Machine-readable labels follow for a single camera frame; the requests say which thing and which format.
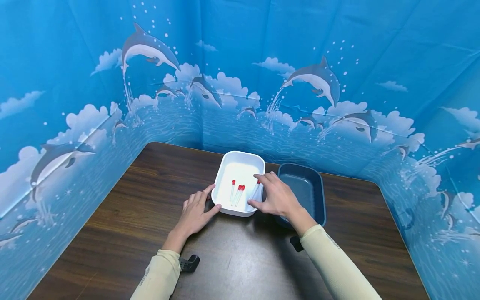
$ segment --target dark blue plastic tray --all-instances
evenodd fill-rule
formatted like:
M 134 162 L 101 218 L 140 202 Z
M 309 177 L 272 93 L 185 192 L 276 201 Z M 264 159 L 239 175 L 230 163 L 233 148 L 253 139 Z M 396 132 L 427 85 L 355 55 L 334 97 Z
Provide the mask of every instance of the dark blue plastic tray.
M 322 176 L 312 168 L 285 163 L 278 169 L 278 177 L 292 189 L 300 204 L 315 221 L 325 226 L 327 218 Z M 276 217 L 276 221 L 284 227 L 292 228 L 282 216 Z

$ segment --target ocean print wall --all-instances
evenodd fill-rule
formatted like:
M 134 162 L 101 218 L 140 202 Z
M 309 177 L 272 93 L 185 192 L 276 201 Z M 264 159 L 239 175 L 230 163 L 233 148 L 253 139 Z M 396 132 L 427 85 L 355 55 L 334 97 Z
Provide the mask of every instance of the ocean print wall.
M 430 297 L 477 299 L 479 12 L 0 1 L 0 298 L 26 298 L 159 141 L 372 180 Z

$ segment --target sleeve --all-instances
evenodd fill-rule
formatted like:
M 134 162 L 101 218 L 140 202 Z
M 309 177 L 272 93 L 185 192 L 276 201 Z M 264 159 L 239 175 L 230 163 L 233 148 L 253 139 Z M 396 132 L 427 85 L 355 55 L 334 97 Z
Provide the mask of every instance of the sleeve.
M 300 242 L 334 299 L 381 299 L 362 272 L 321 225 L 307 230 Z
M 158 250 L 130 300 L 168 300 L 180 276 L 180 254 Z

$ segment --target black bracket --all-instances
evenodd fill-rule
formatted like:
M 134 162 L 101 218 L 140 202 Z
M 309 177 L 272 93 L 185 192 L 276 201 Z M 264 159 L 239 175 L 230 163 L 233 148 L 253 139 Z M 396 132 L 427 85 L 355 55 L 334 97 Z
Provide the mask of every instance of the black bracket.
M 298 236 L 291 237 L 290 244 L 292 244 L 297 252 L 303 251 L 303 246 L 301 245 L 300 238 Z
M 184 259 L 181 257 L 179 259 L 180 261 L 180 269 L 182 272 L 187 272 L 187 273 L 193 273 L 198 267 L 198 264 L 200 263 L 200 257 L 197 255 L 192 255 L 188 260 Z

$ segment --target dark wood tabletop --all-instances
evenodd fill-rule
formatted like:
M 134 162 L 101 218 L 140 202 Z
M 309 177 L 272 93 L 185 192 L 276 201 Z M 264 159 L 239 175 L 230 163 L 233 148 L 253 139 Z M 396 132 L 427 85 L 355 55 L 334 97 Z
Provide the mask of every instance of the dark wood tabletop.
M 31 300 L 129 299 L 150 258 L 175 226 L 182 203 L 216 177 L 222 155 L 161 143 L 145 147 L 32 292 Z M 267 164 L 267 171 L 278 165 Z M 428 299 L 379 188 L 322 174 L 325 230 L 383 299 Z M 331 299 L 294 233 L 272 216 L 218 214 L 190 237 L 182 256 L 197 254 L 172 299 Z

